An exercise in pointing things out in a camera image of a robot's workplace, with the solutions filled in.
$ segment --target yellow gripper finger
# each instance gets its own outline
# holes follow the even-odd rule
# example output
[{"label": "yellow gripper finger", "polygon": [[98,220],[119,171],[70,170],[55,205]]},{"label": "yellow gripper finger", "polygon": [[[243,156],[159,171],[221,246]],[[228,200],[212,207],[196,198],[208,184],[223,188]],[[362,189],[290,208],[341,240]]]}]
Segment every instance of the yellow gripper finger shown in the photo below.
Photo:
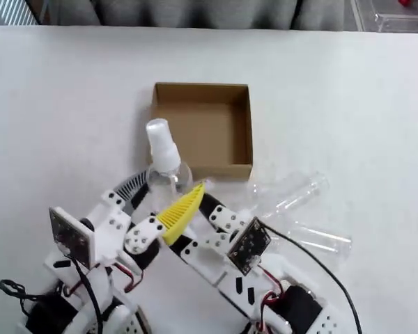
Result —
[{"label": "yellow gripper finger", "polygon": [[184,232],[198,210],[203,195],[204,185],[201,183],[157,215],[158,220],[167,229],[162,235],[166,244],[172,245]]}]

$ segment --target clear plastic tube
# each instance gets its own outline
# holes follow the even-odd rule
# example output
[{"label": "clear plastic tube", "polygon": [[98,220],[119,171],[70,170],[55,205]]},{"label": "clear plastic tube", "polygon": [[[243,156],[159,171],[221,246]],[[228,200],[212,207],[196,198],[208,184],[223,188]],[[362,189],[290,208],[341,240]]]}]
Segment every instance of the clear plastic tube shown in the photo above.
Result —
[{"label": "clear plastic tube", "polygon": [[337,270],[348,258],[352,246],[349,236],[294,221],[288,213],[328,189],[326,177],[320,173],[305,176],[293,173],[271,185],[253,184],[249,196],[253,213],[291,239],[320,256],[327,266]]},{"label": "clear plastic tube", "polygon": [[327,178],[323,174],[306,176],[292,173],[275,184],[251,184],[249,201],[260,218],[266,220],[275,214],[301,207],[328,187]]}]

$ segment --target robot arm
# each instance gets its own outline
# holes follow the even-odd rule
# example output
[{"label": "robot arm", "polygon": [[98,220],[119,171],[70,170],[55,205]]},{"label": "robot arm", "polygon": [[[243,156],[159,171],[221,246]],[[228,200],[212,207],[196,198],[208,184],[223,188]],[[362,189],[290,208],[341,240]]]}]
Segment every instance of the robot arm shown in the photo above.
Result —
[{"label": "robot arm", "polygon": [[316,284],[285,257],[268,251],[271,238],[256,217],[233,212],[207,193],[200,211],[213,233],[188,240],[176,253],[251,323],[282,334],[347,333]]},{"label": "robot arm", "polygon": [[[348,332],[316,284],[284,256],[269,251],[271,238],[266,226],[249,212],[233,212],[204,193],[200,184],[170,208],[135,225],[129,214],[144,198],[146,186],[142,178],[130,180],[137,183],[127,184],[139,191],[128,189],[127,184],[106,191],[80,221],[61,208],[50,209],[59,250],[49,254],[45,266],[65,285],[61,302],[69,305],[74,315],[58,325],[61,331],[51,333],[88,333],[98,318],[90,292],[65,257],[78,261],[95,292],[100,313],[107,313],[103,333],[126,333],[133,328],[138,333],[151,333],[139,306],[114,287],[109,268],[122,263],[142,277],[159,251],[158,239],[217,288],[260,332],[268,327],[282,334]],[[183,232],[198,209],[214,228],[190,239]],[[27,333],[47,332],[32,331],[29,322]]]}]

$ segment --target cardboard box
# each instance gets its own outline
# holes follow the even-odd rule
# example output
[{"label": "cardboard box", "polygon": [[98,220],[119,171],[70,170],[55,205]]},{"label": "cardboard box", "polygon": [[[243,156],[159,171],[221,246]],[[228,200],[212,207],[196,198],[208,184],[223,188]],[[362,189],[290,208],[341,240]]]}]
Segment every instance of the cardboard box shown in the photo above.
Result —
[{"label": "cardboard box", "polygon": [[165,118],[195,180],[248,179],[252,130],[246,85],[157,83],[152,118]]}]

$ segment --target white table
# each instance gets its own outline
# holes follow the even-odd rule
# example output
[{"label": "white table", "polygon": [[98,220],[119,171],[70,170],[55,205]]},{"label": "white table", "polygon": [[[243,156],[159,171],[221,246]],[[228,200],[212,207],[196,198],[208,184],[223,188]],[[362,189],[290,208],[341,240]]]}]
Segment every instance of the white table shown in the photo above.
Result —
[{"label": "white table", "polygon": [[[0,279],[40,288],[47,208],[84,215],[145,166],[156,81],[249,84],[254,174],[324,172],[303,214],[353,236],[339,277],[365,333],[418,333],[418,35],[1,27]],[[178,258],[149,271],[134,298],[155,333],[242,329]],[[19,314],[0,292],[0,333]]]}]

